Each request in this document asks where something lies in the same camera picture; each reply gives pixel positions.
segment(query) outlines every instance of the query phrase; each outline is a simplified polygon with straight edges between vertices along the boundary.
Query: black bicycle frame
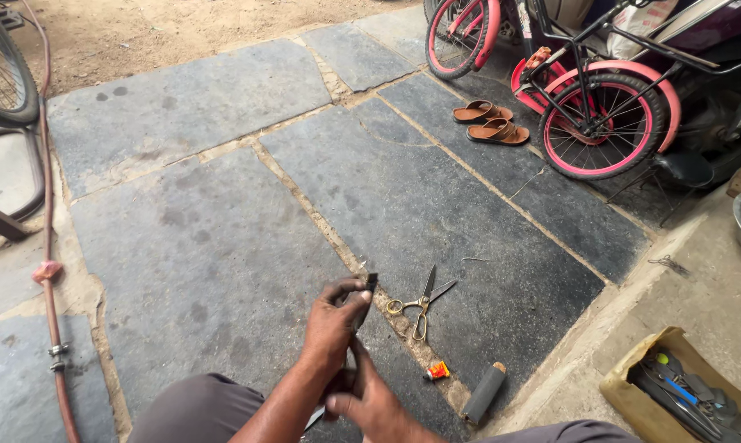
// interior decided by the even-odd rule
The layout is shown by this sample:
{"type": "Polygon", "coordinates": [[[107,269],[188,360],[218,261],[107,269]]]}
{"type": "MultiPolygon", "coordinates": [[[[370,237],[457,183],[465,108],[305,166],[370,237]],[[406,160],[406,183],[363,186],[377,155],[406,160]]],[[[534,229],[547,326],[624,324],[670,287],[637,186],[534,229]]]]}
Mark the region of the black bicycle frame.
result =
{"type": "MultiPolygon", "coordinates": [[[[687,54],[681,50],[672,48],[671,46],[665,45],[660,42],[656,42],[653,39],[650,39],[649,37],[631,34],[627,31],[623,31],[619,29],[618,27],[614,26],[611,23],[612,19],[616,15],[621,13],[621,11],[624,8],[630,5],[630,1],[628,0],[625,0],[615,5],[613,8],[611,8],[611,10],[603,14],[600,18],[597,19],[597,21],[589,25],[586,29],[584,29],[580,34],[578,34],[575,37],[570,36],[568,32],[565,32],[565,34],[567,35],[554,34],[553,24],[552,24],[551,19],[547,15],[547,7],[545,5],[544,0],[533,0],[533,4],[535,8],[535,13],[537,16],[537,22],[538,22],[538,25],[540,27],[540,31],[542,32],[542,34],[549,39],[561,40],[567,43],[564,46],[562,46],[561,49],[554,52],[545,62],[542,62],[536,68],[531,69],[529,71],[524,71],[523,74],[521,75],[522,77],[521,82],[523,83],[521,89],[525,89],[526,87],[535,88],[537,92],[539,92],[548,101],[548,103],[550,103],[554,108],[556,108],[560,113],[562,113],[562,116],[564,116],[568,121],[570,121],[570,123],[575,128],[578,128],[578,130],[585,136],[590,136],[603,123],[611,119],[614,115],[619,114],[619,112],[622,109],[624,109],[626,106],[629,106],[631,103],[636,101],[638,98],[640,98],[647,92],[651,91],[651,89],[656,87],[658,84],[660,84],[660,82],[670,77],[671,75],[678,73],[684,66],[690,66],[694,69],[698,69],[704,73],[709,73],[712,75],[725,75],[733,71],[736,71],[738,69],[741,69],[741,63],[739,63],[736,66],[732,66],[731,68],[728,68],[728,69],[723,69],[723,70],[717,69],[720,66],[714,62],[710,62],[700,57],[687,54]],[[611,112],[608,115],[602,118],[594,119],[591,117],[592,113],[589,109],[590,106],[589,106],[589,99],[588,99],[588,93],[587,93],[588,65],[589,65],[588,54],[586,51],[586,46],[581,45],[581,43],[586,38],[588,38],[590,35],[594,34],[599,29],[601,29],[602,27],[605,29],[608,29],[611,32],[616,32],[617,34],[625,37],[626,39],[630,39],[631,41],[638,43],[639,45],[657,54],[660,54],[664,57],[674,60],[674,64],[657,80],[655,80],[650,85],[645,87],[642,91],[640,91],[635,96],[632,96],[631,98],[628,98],[627,100],[625,100],[615,110],[611,110],[611,112]],[[533,81],[533,79],[535,79],[538,75],[540,75],[545,69],[548,69],[551,65],[553,65],[554,62],[556,62],[568,50],[572,51],[572,55],[575,58],[575,61],[577,64],[578,84],[581,87],[581,107],[582,107],[582,111],[584,112],[584,115],[581,116],[583,117],[582,123],[579,123],[570,114],[565,112],[562,106],[559,106],[559,104],[554,101],[553,97],[547,92],[545,92],[542,86],[538,85],[537,83],[533,81]]],[[[528,56],[531,57],[535,53],[535,50],[534,50],[534,45],[533,45],[533,36],[531,32],[531,20],[529,19],[529,7],[527,5],[527,0],[515,0],[515,5],[516,5],[516,12],[518,14],[518,21],[521,25],[524,48],[528,52],[528,56]]],[[[741,131],[741,109],[739,110],[738,114],[739,115],[737,116],[737,119],[735,120],[736,124],[735,124],[734,130],[730,133],[731,137],[733,135],[739,136],[739,132],[741,131]]]]}

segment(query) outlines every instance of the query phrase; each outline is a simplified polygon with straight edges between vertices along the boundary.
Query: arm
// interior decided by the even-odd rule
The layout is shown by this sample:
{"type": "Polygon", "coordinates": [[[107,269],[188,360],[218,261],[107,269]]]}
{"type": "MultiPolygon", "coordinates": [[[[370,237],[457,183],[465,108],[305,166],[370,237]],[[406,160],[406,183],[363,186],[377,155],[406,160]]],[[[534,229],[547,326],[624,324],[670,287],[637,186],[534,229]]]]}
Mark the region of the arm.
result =
{"type": "Polygon", "coordinates": [[[361,297],[353,297],[340,308],[335,307],[335,302],[349,292],[363,289],[365,283],[355,278],[324,288],[310,309],[299,360],[229,443],[299,441],[319,397],[345,361],[354,317],[368,307],[373,294],[364,291],[361,297]]]}
{"type": "Polygon", "coordinates": [[[370,354],[357,338],[351,341],[351,351],[357,360],[353,395],[330,395],[326,399],[328,411],[346,416],[356,423],[365,434],[365,442],[446,443],[443,438],[424,428],[400,404],[379,377],[370,354]]]}

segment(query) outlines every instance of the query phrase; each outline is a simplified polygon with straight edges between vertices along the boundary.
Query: sandal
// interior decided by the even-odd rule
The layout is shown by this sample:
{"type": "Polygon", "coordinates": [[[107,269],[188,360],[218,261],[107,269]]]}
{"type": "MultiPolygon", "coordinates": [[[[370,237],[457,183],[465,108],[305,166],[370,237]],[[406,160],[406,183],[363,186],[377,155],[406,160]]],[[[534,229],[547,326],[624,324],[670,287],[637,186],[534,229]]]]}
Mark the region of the sandal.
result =
{"type": "Polygon", "coordinates": [[[452,110],[452,120],[456,123],[484,124],[499,117],[510,120],[513,117],[513,111],[503,106],[495,106],[488,100],[474,100],[465,108],[455,108],[452,110]]]}
{"type": "Polygon", "coordinates": [[[529,130],[513,125],[506,118],[494,118],[483,126],[466,128],[466,138],[479,143],[518,146],[529,139],[529,130]]]}

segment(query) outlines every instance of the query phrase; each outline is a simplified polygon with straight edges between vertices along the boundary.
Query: scissors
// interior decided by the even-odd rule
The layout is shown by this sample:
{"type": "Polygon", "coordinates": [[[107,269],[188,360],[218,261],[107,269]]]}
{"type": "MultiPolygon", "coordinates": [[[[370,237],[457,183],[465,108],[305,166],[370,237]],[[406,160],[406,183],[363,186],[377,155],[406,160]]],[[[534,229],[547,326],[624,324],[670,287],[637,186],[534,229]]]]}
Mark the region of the scissors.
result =
{"type": "Polygon", "coordinates": [[[404,303],[400,300],[390,300],[389,303],[387,303],[387,312],[390,314],[399,314],[403,312],[404,309],[411,306],[418,306],[422,308],[422,312],[419,313],[417,316],[417,323],[415,323],[415,331],[412,333],[411,338],[415,340],[424,340],[425,334],[428,333],[428,318],[425,317],[425,314],[428,312],[428,306],[433,303],[433,301],[441,294],[444,294],[447,289],[451,288],[457,280],[449,281],[448,283],[445,283],[442,286],[439,286],[436,289],[433,289],[433,281],[435,280],[435,265],[433,265],[433,268],[430,270],[430,277],[428,277],[428,284],[424,287],[424,292],[422,293],[422,297],[420,297],[417,301],[412,301],[409,303],[404,303]],[[419,323],[422,321],[422,335],[420,337],[417,337],[417,332],[419,331],[419,323]]]}

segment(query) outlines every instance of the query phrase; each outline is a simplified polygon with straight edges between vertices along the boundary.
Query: gray pants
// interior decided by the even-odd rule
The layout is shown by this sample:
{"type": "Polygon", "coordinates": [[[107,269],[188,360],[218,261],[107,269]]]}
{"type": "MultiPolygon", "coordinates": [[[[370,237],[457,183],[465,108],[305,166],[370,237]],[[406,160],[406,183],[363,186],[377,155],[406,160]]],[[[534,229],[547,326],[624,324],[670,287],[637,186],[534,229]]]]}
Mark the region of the gray pants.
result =
{"type": "MultiPolygon", "coordinates": [[[[220,374],[173,383],[132,428],[128,443],[226,443],[261,408],[264,397],[220,374]]],[[[640,443],[606,422],[579,420],[486,438],[482,443],[640,443]]]]}

